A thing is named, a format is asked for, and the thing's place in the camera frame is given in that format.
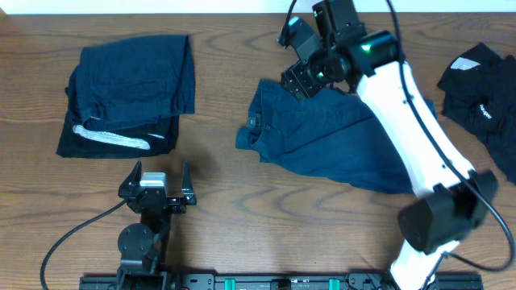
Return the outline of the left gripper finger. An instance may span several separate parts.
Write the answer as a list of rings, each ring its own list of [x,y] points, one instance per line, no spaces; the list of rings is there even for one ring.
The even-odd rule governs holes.
[[[185,161],[183,165],[181,190],[183,192],[184,197],[194,198],[193,183],[189,172],[189,163],[187,161]]]
[[[130,174],[119,186],[119,190],[132,190],[135,186],[139,185],[139,181],[142,176],[142,163],[137,161]]]

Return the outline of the blue denim shorts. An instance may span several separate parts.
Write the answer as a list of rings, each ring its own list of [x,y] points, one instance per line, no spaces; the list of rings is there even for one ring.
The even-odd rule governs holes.
[[[411,194],[406,167],[375,114],[357,96],[323,89],[298,101],[270,80],[258,83],[235,146],[303,176],[359,189]]]

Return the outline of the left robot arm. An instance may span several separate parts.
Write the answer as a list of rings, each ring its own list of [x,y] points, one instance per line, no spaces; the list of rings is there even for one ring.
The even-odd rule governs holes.
[[[122,230],[118,238],[121,253],[117,289],[181,289],[181,276],[166,265],[166,253],[174,214],[183,214],[197,204],[189,164],[183,165],[180,197],[168,195],[164,172],[142,172],[137,162],[119,186],[118,195],[140,216],[140,222]]]

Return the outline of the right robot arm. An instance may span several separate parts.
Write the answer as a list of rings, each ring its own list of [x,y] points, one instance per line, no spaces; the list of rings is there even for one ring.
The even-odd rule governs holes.
[[[477,172],[453,146],[424,102],[396,34],[369,33],[350,1],[321,1],[316,24],[288,14],[278,41],[298,62],[282,73],[298,100],[346,82],[378,118],[408,172],[417,199],[397,221],[404,236],[385,289],[425,289],[438,283],[440,262],[491,211],[495,176]]]

